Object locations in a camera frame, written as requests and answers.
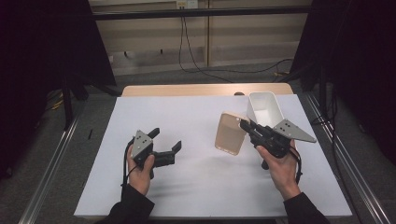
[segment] electrical outlet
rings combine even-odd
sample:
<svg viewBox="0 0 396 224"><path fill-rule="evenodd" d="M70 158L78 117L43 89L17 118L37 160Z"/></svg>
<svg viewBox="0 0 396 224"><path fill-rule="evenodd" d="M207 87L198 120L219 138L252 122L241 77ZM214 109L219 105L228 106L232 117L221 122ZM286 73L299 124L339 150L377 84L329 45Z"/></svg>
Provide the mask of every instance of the electrical outlet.
<svg viewBox="0 0 396 224"><path fill-rule="evenodd" d="M185 9L185 8L187 8L187 0L176 1L176 9Z"/></svg>
<svg viewBox="0 0 396 224"><path fill-rule="evenodd" d="M187 8L198 8L198 0L187 0Z"/></svg>

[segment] forearm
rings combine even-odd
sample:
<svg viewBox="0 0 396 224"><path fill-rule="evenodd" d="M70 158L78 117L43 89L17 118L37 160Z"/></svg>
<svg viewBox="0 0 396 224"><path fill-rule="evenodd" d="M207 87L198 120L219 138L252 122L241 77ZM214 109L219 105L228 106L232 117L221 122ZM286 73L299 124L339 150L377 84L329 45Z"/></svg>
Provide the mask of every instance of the forearm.
<svg viewBox="0 0 396 224"><path fill-rule="evenodd" d="M284 202L289 224L330 223L304 193Z"/></svg>
<svg viewBox="0 0 396 224"><path fill-rule="evenodd" d="M153 207L154 203L128 185L121 202L116 203L111 208L110 214L96 224L144 223L148 220Z"/></svg>

